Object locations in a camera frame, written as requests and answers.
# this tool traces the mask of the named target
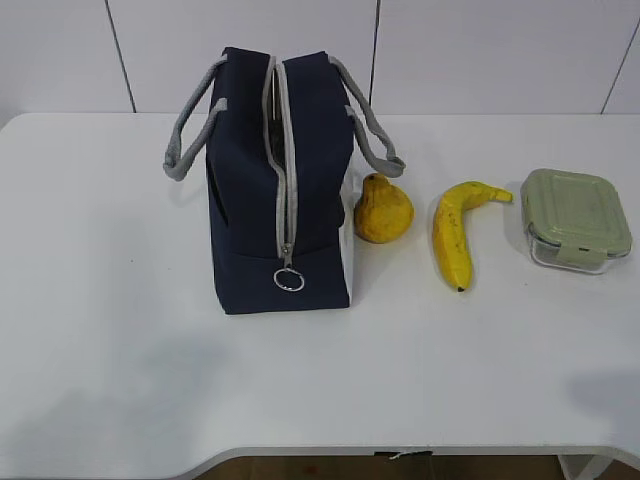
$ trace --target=yellow pear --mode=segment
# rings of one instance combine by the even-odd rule
[[[354,222],[358,236],[372,243],[387,243],[402,236],[413,221],[411,200],[379,173],[362,181]]]

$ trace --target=zipper pull ring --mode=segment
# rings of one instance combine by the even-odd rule
[[[282,246],[282,256],[284,258],[284,267],[276,270],[273,273],[273,281],[274,283],[284,290],[285,292],[299,292],[304,288],[304,276],[293,268],[293,248],[290,243],[285,243]],[[281,276],[283,274],[288,274],[289,276],[293,275],[298,277],[298,286],[290,287],[289,285],[285,285],[282,283]]]

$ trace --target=food container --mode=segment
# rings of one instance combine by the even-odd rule
[[[536,263],[599,274],[631,251],[618,193],[604,178],[534,170],[521,194],[524,229]]]

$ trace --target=floor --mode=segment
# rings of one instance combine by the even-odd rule
[[[199,480],[564,480],[552,456],[245,457]],[[600,480],[640,480],[614,462]]]

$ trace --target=tile grout line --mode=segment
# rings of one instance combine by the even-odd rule
[[[118,41],[118,35],[116,34],[116,26],[113,23],[113,15],[111,14],[111,7],[109,6],[109,0],[104,0],[104,6],[107,9],[107,16],[109,17],[109,25],[111,26],[111,33],[113,34],[113,42],[116,45],[116,51],[118,52],[118,60],[120,60],[120,68],[122,68],[122,75],[124,76],[124,83],[127,87],[127,93],[129,94],[129,102],[131,102],[131,108],[133,113],[138,113],[136,109],[136,102],[133,99],[133,92],[131,91],[131,84],[129,83],[129,75],[127,69],[124,66],[124,59],[122,58],[122,50],[120,49],[120,42]]]
[[[376,70],[376,53],[378,51],[378,28],[380,27],[380,2],[376,0],[376,20],[373,30],[373,55],[371,56],[371,76],[369,77],[369,105],[373,97],[373,77]]]
[[[640,27],[640,17],[638,17],[638,22],[636,23],[636,27],[633,29],[633,34],[631,35],[631,40],[629,40],[629,45],[627,45],[627,49],[624,51],[624,55],[622,56],[622,61],[620,62],[620,66],[618,67],[616,76],[613,78],[613,83],[611,84],[611,88],[609,89],[607,98],[605,98],[604,100],[604,105],[602,105],[602,110],[600,110],[600,115],[604,114],[604,111],[607,108],[607,104],[609,103],[609,99],[611,98],[611,94],[613,93],[613,90],[616,88],[616,84],[618,83],[618,78],[620,77],[620,73],[622,72],[622,67],[624,67],[624,63],[627,61],[627,56],[629,55],[631,46],[633,45],[633,42],[636,38],[636,34],[638,33],[638,27]]]

